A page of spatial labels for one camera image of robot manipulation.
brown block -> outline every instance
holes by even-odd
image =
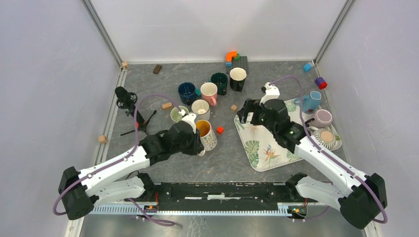
[[[124,69],[127,69],[127,68],[128,68],[128,63],[127,63],[127,62],[122,62],[122,67],[123,67]]]
[[[153,70],[153,73],[154,74],[159,74],[159,72],[160,72],[160,70],[162,69],[162,65],[160,65],[160,64],[157,64],[156,65],[156,67],[154,68],[154,70]]]
[[[164,110],[168,110],[168,109],[173,108],[173,105],[169,102],[169,103],[167,103],[167,104],[162,105],[162,108],[163,108]]]
[[[108,138],[106,138],[106,136],[105,135],[101,135],[101,136],[99,136],[99,143],[100,144],[105,144],[105,143],[107,143],[108,142]]]

bird of paradise print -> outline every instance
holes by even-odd
[[[269,160],[268,168],[270,168],[271,167],[271,160],[279,157],[280,155],[275,155],[275,150],[272,149],[271,145],[268,145],[268,147],[264,151],[265,151],[265,155],[267,155],[265,161]]]

white wall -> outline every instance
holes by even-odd
[[[92,0],[125,61],[313,59],[345,0]]]
[[[359,0],[320,62],[348,158],[386,181],[383,236],[417,236],[417,0]]]
[[[91,165],[118,66],[81,1],[0,5],[0,236],[60,237],[61,174]]]

blue mug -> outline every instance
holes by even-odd
[[[306,114],[312,114],[322,101],[322,94],[318,91],[311,91],[309,95],[302,97],[302,111]],[[295,105],[300,105],[300,98],[294,100]]]
[[[192,105],[196,100],[196,87],[190,82],[184,82],[177,88],[180,100],[185,105]]]

gray floor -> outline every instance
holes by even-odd
[[[305,93],[318,90],[314,84],[315,71],[305,73],[302,66],[306,62],[253,62],[249,64],[250,73],[246,79],[243,92],[234,92],[230,88],[226,96],[220,96],[218,105],[211,108],[210,122],[213,126],[223,126],[224,134],[218,137],[217,147],[207,152],[204,157],[173,155],[169,160],[157,163],[141,170],[150,174],[154,182],[223,182],[223,181],[286,181],[298,172],[303,172],[318,180],[326,180],[319,171],[306,161],[298,161],[283,167],[265,172],[257,172],[251,168],[244,148],[240,142],[233,118],[235,113],[230,110],[232,104],[241,107],[246,98],[262,97],[260,88],[275,78],[292,74],[301,79]],[[152,73],[155,65],[130,65],[125,87],[138,97],[149,93],[164,93],[180,103],[177,86],[190,81],[201,86],[216,72],[224,72],[224,63],[200,64],[164,64],[160,74]],[[298,96],[298,87],[292,79],[277,84],[283,100]],[[150,98],[141,105],[141,113],[148,117],[154,109],[158,113],[149,126],[153,134],[168,129],[172,124],[169,111],[163,111],[162,98]],[[329,106],[323,100],[322,107]],[[115,157],[129,149],[135,141],[134,135],[120,137],[119,134],[132,130],[132,118],[126,117],[119,110],[108,151],[108,158]],[[343,150],[336,154],[343,157]],[[319,214],[324,207],[309,208],[309,216]],[[311,237],[364,237],[364,231],[358,230],[347,223],[342,215],[331,210],[324,217],[307,223],[292,223],[280,217],[211,217],[211,216],[164,216],[177,223],[175,227],[166,228],[149,222],[136,220],[132,216],[88,215],[83,224],[83,237],[134,237],[134,236],[311,236]]]
[[[154,182],[227,182],[227,181],[286,181],[291,175],[303,172],[314,179],[325,181],[327,178],[308,162],[302,160],[265,172],[255,171],[249,164],[243,145],[235,128],[233,118],[235,113],[230,110],[235,104],[243,106],[246,98],[260,99],[263,94],[260,88],[268,81],[285,75],[296,75],[303,86],[304,93],[319,90],[314,83],[316,72],[306,73],[302,70],[306,62],[250,62],[243,92],[235,92],[230,88],[227,95],[218,96],[217,106],[211,107],[210,123],[213,127],[224,127],[224,133],[218,136],[217,147],[207,152],[203,157],[175,154],[169,160],[157,163],[141,172],[149,173]],[[155,65],[130,65],[125,88],[135,92],[139,98],[150,93],[162,93],[181,104],[177,87],[184,81],[192,82],[200,87],[208,81],[212,74],[225,72],[224,63],[187,63],[163,64],[158,75],[152,71]],[[282,81],[276,86],[281,93],[280,99],[289,100],[299,95],[297,83],[293,79]],[[164,98],[152,97],[140,105],[140,112],[147,118],[153,110],[157,114],[149,124],[149,134],[154,134],[172,125],[170,110],[162,110],[161,105],[167,103]],[[321,106],[328,109],[324,99]],[[135,142],[134,134],[119,136],[132,130],[132,117],[127,117],[122,110],[118,111],[115,127],[110,141],[107,158],[113,158],[128,150]],[[344,158],[343,150],[335,153]]]

